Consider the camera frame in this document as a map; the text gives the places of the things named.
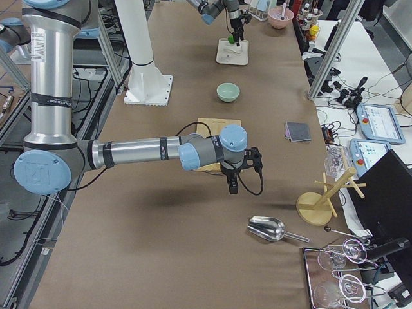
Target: scoop handle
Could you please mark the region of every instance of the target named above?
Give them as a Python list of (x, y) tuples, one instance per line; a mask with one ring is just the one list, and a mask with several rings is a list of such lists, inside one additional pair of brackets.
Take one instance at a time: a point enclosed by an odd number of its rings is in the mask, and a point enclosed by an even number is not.
[(295, 239), (295, 240), (300, 240), (300, 241), (303, 241), (304, 243), (309, 243), (310, 242), (310, 239), (307, 238), (307, 237), (303, 237), (303, 236), (293, 234), (293, 233), (289, 233), (289, 232), (285, 232), (283, 237), (291, 238), (291, 239)]

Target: gray floor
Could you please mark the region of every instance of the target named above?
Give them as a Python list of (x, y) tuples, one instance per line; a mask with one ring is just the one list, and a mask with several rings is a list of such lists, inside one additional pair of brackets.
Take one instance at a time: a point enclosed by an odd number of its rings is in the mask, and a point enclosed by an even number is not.
[[(328, 15), (332, 3), (330, 0), (324, 0), (322, 6), (322, 11), (324, 12), (323, 18), (326, 18)], [(343, 17), (343, 15), (344, 11), (341, 12), (339, 18)], [(402, 41), (385, 17), (382, 17), (378, 23), (377, 21), (363, 21), (362, 24), (365, 29), (373, 32), (373, 42), (391, 71), (394, 71), (398, 66), (405, 63), (411, 54), (411, 50)], [(403, 90), (405, 90), (411, 82), (412, 76), (408, 73), (406, 66), (403, 66), (393, 75)]]

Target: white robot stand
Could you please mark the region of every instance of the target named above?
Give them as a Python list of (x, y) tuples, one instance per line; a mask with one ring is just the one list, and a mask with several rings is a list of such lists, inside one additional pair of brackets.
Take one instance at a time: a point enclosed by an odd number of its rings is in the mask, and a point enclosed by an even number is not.
[(124, 102), (166, 106), (173, 77), (155, 65), (143, 1), (115, 0), (124, 37), (133, 63)]

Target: brown table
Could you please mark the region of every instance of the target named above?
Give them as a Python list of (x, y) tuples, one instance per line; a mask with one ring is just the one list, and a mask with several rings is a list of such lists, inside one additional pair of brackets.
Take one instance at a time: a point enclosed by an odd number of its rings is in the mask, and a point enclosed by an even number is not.
[[(149, 29), (156, 65), (174, 75), (169, 105), (129, 106), (120, 97), (100, 139), (171, 136), (197, 118), (241, 119), (249, 146), (263, 154), (264, 193), (240, 188), (231, 196), (224, 177), (183, 171), (177, 160), (116, 166), (78, 192), (31, 308), (308, 308), (304, 244), (267, 243), (246, 229), (251, 216), (274, 216), (310, 246), (336, 238), (295, 209), (301, 193), (321, 191), (314, 179), (326, 151), (292, 25), (246, 25), (244, 67), (215, 62), (224, 14), (206, 26), (189, 5), (161, 2)], [(237, 101), (219, 101), (222, 82), (239, 85)], [(286, 140), (285, 121), (308, 123), (312, 141)], [(259, 189), (252, 170), (243, 179)], [(338, 213), (331, 224), (342, 229)]]

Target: pink bowl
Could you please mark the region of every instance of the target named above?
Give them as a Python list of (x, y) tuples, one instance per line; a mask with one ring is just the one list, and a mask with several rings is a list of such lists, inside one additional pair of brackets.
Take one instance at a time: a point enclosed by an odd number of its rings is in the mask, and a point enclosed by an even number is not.
[(281, 15), (282, 15), (281, 7), (271, 8), (268, 12), (268, 15), (269, 15), (269, 23), (275, 29), (283, 29), (289, 23), (291, 23), (292, 19), (295, 17), (295, 14), (287, 8), (285, 10), (285, 19), (282, 20), (281, 19)]

